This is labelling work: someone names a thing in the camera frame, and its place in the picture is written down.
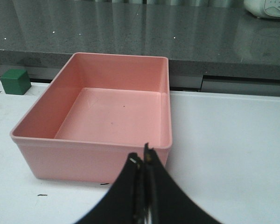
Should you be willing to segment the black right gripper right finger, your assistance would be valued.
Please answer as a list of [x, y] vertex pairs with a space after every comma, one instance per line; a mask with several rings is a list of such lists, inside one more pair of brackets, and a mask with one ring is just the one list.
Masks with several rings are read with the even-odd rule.
[[194, 203], [168, 174], [156, 151], [144, 146], [144, 184], [152, 224], [218, 224]]

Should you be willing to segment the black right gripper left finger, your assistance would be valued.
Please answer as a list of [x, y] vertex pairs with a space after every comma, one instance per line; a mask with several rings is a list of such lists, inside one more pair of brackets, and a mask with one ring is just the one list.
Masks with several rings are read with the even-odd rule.
[[105, 196], [78, 224], [143, 224], [145, 222], [144, 169], [130, 153], [118, 178]]

